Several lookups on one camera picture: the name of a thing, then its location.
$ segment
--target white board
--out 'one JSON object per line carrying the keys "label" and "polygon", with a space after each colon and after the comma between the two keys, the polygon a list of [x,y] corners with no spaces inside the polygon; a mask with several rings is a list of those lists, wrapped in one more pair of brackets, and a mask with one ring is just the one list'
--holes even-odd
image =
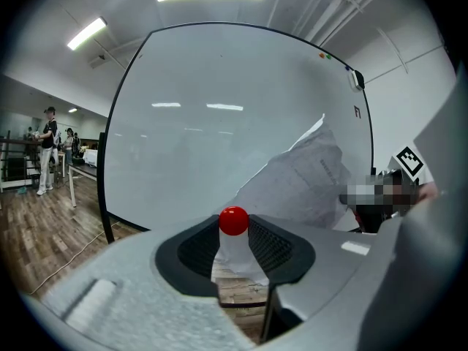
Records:
{"label": "white board", "polygon": [[345,65],[321,52],[240,24],[150,34],[110,116],[107,211],[148,229],[207,216],[323,113],[347,169],[370,174],[365,96],[352,87]]}

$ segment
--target wooden floor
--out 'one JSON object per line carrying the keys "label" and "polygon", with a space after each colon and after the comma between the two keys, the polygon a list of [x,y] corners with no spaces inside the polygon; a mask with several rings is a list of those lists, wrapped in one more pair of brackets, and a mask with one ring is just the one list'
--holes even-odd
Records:
{"label": "wooden floor", "polygon": [[[22,195],[15,190],[5,190],[0,195],[1,256],[16,287],[25,293],[33,292],[102,233],[96,182],[82,177],[73,184],[76,208],[70,200],[68,183],[59,184],[41,197],[31,188]],[[139,232],[118,223],[113,225],[113,233],[118,240]],[[47,280],[34,296],[40,299],[55,282],[106,247],[105,235],[101,234],[67,267]],[[222,303],[266,301],[267,287],[237,277],[223,266],[214,265],[213,281],[218,284]],[[225,311],[258,343],[265,307]]]}

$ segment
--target red bottle cap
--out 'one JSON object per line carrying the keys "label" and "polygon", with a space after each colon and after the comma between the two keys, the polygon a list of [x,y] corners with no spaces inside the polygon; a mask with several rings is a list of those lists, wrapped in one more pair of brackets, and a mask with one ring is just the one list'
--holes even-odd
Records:
{"label": "red bottle cap", "polygon": [[249,215],[241,207],[227,207],[219,215],[219,228],[228,235],[239,235],[249,227]]}

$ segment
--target cable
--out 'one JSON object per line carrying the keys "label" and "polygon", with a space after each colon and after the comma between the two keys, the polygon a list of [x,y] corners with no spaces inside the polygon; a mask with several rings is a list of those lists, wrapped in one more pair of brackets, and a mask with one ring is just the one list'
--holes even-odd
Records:
{"label": "cable", "polygon": [[[118,223],[119,223],[119,222],[116,222],[116,223],[112,224],[110,227],[112,227],[112,226],[114,226],[114,225],[117,225]],[[35,294],[35,292],[38,291],[38,289],[40,289],[40,288],[43,286],[44,283],[46,283],[50,278],[54,277],[54,276],[55,276],[59,271],[61,271],[63,268],[65,268],[66,266],[68,266],[81,252],[83,252],[83,251],[85,250],[85,248],[86,248],[87,246],[89,246],[91,243],[93,243],[95,240],[97,240],[98,237],[100,237],[102,234],[104,234],[104,231],[102,231],[100,234],[96,235],[96,236],[94,237],[94,239],[93,239],[91,242],[89,242],[88,244],[86,244],[86,245],[83,247],[83,249],[82,249],[81,251],[79,251],[74,257],[72,257],[72,259],[71,259],[67,264],[65,264],[64,266],[62,266],[61,268],[59,268],[55,273],[52,273],[51,275],[49,275],[49,277],[47,277],[44,281],[42,281],[42,283],[41,283],[38,287],[36,287],[36,289],[34,289],[32,292],[29,292],[29,295]]]}
{"label": "cable", "polygon": [[70,182],[69,179],[67,179],[67,176],[64,177],[64,180],[62,181],[62,184],[57,184],[56,189],[61,189],[63,186],[67,185]]}

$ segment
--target black frame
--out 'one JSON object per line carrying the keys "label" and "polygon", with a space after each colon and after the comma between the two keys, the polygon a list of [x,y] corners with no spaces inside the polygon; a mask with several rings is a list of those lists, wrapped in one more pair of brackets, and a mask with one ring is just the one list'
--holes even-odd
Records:
{"label": "black frame", "polygon": [[[117,99],[118,99],[118,95],[120,94],[120,90],[122,88],[122,85],[124,84],[124,81],[125,81],[125,78],[127,77],[127,74],[130,70],[130,68],[132,67],[133,65],[133,62],[135,61],[135,59],[138,57],[138,55],[140,54],[140,51],[141,49],[145,46],[146,42],[148,41],[148,39],[150,38],[150,36],[154,33],[157,33],[157,32],[160,32],[160,31],[164,31],[164,30],[169,30],[169,29],[176,29],[178,27],[185,27],[185,26],[199,26],[199,25],[232,25],[232,26],[246,26],[246,27],[251,27],[253,29],[262,29],[262,30],[267,30],[267,31],[272,31],[272,32],[276,32],[277,34],[281,34],[281,35],[285,35],[287,37],[291,37],[293,39],[296,39],[296,40],[299,40],[300,42],[302,43],[306,43],[308,45],[311,45],[312,47],[318,49],[318,50],[323,50],[321,47],[319,47],[318,45],[314,45],[310,42],[307,42],[306,40],[304,39],[301,39],[299,37],[295,37],[294,35],[291,35],[291,34],[288,34],[288,33],[285,33],[283,31],[280,31],[280,30],[275,30],[275,29],[270,29],[268,27],[264,27],[264,26],[258,26],[258,25],[250,25],[248,23],[237,23],[237,22],[224,22],[224,21],[219,21],[219,22],[194,22],[194,23],[183,23],[181,25],[174,25],[174,26],[169,26],[169,27],[164,27],[162,29],[157,29],[157,30],[153,30],[153,31],[150,31],[148,33],[148,35],[146,36],[145,40],[143,40],[143,43],[141,43],[141,46],[138,48],[137,52],[135,53],[135,55],[133,56],[132,60],[130,61],[129,63],[129,66],[126,68],[125,70],[125,73],[124,73],[124,76],[122,77],[119,85],[118,85],[118,88],[117,88],[117,91],[116,91],[116,95],[114,96],[114,99],[112,101],[112,106],[110,107],[110,112],[109,112],[109,117],[107,118],[107,123],[106,123],[106,127],[105,127],[105,136],[103,137],[102,139],[102,142],[101,140],[99,139],[99,154],[98,154],[98,169],[97,169],[97,172],[98,172],[98,182],[97,182],[97,196],[98,196],[98,199],[99,199],[99,209],[101,211],[101,217],[102,217],[102,223],[103,225],[105,226],[105,230],[107,229],[106,231],[106,237],[107,237],[107,233],[110,233],[110,235],[112,235],[112,238],[108,238],[107,239],[107,242],[108,243],[112,243],[113,242],[113,233],[112,233],[112,229],[110,227],[110,221],[109,221],[109,216],[114,218],[114,219],[117,219],[129,226],[132,226],[133,228],[137,229],[137,230],[141,230],[141,231],[147,231],[148,229],[144,228],[144,227],[141,227],[139,225],[136,225],[132,222],[129,222],[125,219],[122,219],[121,217],[119,216],[116,216],[115,214],[112,214],[111,212],[107,212],[107,206],[106,206],[106,202],[105,202],[105,191],[104,191],[104,163],[105,163],[105,148],[106,148],[106,145],[107,145],[107,137],[108,137],[108,133],[109,133],[109,126],[110,126],[110,120],[112,119],[112,114],[113,114],[113,111],[114,111],[114,107],[116,106],[116,102],[117,102]],[[346,64],[344,61],[342,61],[340,58],[336,57],[335,55],[333,55],[332,53],[329,53],[328,51],[326,50],[323,50],[324,52],[326,52],[327,54],[329,54],[330,56],[332,56],[334,59],[338,60],[339,62],[341,62],[344,66],[348,67],[350,70],[355,70],[353,69],[350,65]],[[369,168],[369,172],[371,173],[372,172],[372,168],[374,167],[374,136],[372,134],[372,121],[371,121],[371,113],[370,113],[370,110],[369,110],[369,104],[367,102],[367,97],[366,97],[366,92],[364,90],[362,90],[363,92],[363,95],[364,95],[364,101],[366,102],[366,108],[367,108],[367,115],[369,117],[369,129],[371,130],[370,133],[371,133],[371,167]]]}

